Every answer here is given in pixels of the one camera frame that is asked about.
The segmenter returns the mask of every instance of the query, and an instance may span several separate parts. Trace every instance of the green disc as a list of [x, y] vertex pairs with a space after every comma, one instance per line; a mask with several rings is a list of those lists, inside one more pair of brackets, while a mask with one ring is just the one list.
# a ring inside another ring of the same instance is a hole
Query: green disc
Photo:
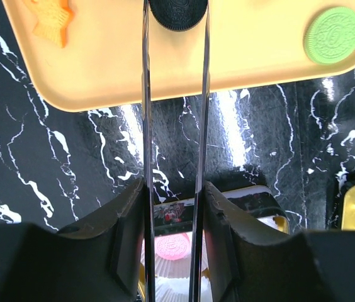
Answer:
[[338, 7], [326, 10], [308, 28], [305, 52], [322, 65], [338, 63], [355, 50], [355, 11]]

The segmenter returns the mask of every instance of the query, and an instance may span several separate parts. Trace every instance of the tweezers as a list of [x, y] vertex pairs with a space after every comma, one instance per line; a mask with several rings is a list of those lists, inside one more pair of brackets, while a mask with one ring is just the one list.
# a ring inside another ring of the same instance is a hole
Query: tweezers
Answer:
[[[200, 301], [201, 253], [203, 248], [204, 178], [207, 146], [208, 105], [210, 102], [210, 10], [206, 10], [199, 156], [194, 196], [193, 239], [191, 246], [189, 302]], [[149, 0], [144, 0], [142, 27], [142, 123], [144, 142], [144, 242], [145, 300], [155, 302], [154, 188], [152, 183], [152, 120], [149, 59]]]

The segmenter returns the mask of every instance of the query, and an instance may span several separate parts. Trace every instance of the pink disc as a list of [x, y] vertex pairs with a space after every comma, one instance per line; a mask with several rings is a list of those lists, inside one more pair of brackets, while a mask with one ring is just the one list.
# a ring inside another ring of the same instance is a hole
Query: pink disc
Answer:
[[190, 253], [190, 248], [190, 240], [185, 233], [155, 238], [155, 253], [166, 260], [182, 259]]

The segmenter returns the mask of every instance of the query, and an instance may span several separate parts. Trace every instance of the tray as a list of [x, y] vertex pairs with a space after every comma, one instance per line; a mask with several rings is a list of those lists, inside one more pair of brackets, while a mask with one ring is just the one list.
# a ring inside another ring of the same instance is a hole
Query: tray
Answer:
[[[3, 3], [33, 84], [52, 106], [84, 111], [141, 101], [142, 1], [69, 0], [74, 18], [65, 48], [32, 34], [37, 19], [22, 0]], [[338, 64], [317, 65], [303, 50], [310, 22], [335, 6], [355, 10], [355, 0], [211, 0], [211, 90], [355, 68], [355, 51]], [[149, 26], [152, 100], [200, 94], [205, 19], [180, 33], [152, 15]]]

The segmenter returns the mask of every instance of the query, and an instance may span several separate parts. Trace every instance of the marble countertop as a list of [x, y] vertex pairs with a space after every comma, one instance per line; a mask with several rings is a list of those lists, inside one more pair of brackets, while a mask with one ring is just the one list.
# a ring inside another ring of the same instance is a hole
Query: marble countertop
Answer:
[[[157, 203], [194, 196], [199, 96], [153, 102]], [[143, 174], [141, 105], [59, 111], [37, 94], [0, 2], [0, 222], [58, 230]], [[336, 220], [355, 173], [355, 69], [212, 94], [207, 179], [267, 184], [291, 231]]]

